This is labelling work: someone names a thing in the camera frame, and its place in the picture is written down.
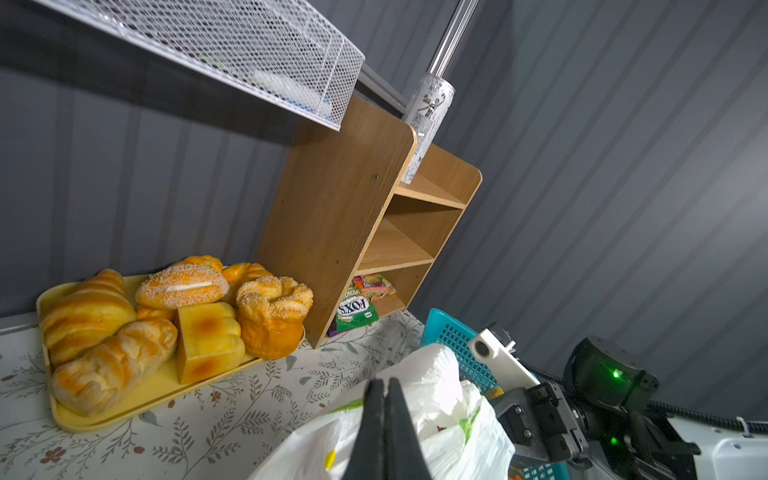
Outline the white plastic grocery bag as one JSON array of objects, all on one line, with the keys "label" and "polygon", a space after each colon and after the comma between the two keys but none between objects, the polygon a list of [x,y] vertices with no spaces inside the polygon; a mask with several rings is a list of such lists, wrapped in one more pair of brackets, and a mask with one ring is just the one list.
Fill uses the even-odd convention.
[{"label": "white plastic grocery bag", "polygon": [[[453,351],[420,348],[379,373],[397,379],[410,423],[435,479],[505,479],[515,448],[480,390],[459,378]],[[365,385],[346,390],[291,433],[252,473],[254,479],[339,479],[363,415]]]}]

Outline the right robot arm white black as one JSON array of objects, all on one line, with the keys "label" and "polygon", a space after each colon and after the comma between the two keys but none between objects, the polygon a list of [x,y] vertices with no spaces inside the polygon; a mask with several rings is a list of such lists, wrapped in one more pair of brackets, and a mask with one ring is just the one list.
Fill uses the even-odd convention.
[{"label": "right robot arm white black", "polygon": [[566,462],[593,466],[590,445],[599,443],[613,473],[623,479],[695,478],[702,447],[674,431],[682,417],[748,437],[764,423],[726,420],[653,401],[657,377],[611,342],[590,336],[571,353],[562,379],[516,388],[492,400],[497,419],[515,445],[514,467]]}]

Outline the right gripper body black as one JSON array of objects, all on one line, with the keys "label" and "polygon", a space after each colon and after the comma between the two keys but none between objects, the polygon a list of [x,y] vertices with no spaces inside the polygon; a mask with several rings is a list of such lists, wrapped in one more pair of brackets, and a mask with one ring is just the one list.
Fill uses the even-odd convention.
[{"label": "right gripper body black", "polygon": [[528,389],[515,388],[490,404],[514,446],[513,465],[591,463],[590,420],[559,384],[545,381]]}]

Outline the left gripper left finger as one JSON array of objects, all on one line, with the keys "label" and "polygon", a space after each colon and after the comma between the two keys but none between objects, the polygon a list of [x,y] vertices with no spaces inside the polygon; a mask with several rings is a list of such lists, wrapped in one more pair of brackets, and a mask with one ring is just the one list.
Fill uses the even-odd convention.
[{"label": "left gripper left finger", "polygon": [[363,414],[343,480],[385,478],[385,387],[380,379],[368,382]]}]

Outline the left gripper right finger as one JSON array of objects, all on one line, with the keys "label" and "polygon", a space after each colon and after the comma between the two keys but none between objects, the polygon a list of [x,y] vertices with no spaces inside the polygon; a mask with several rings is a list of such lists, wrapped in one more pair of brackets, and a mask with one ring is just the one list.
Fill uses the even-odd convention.
[{"label": "left gripper right finger", "polygon": [[432,479],[396,378],[389,379],[384,401],[384,458],[385,479]]}]

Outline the teal plastic fruit basket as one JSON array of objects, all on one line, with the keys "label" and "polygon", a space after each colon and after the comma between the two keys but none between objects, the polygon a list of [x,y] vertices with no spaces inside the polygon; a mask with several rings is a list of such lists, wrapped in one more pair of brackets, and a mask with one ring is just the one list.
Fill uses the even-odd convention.
[{"label": "teal plastic fruit basket", "polygon": [[[495,398],[502,390],[488,367],[475,359],[468,346],[475,336],[477,333],[470,327],[446,312],[433,308],[427,317],[420,346],[439,343],[449,347],[459,363],[460,377],[471,381],[489,398]],[[564,462],[528,468],[511,465],[508,476],[510,479],[570,479]]]}]

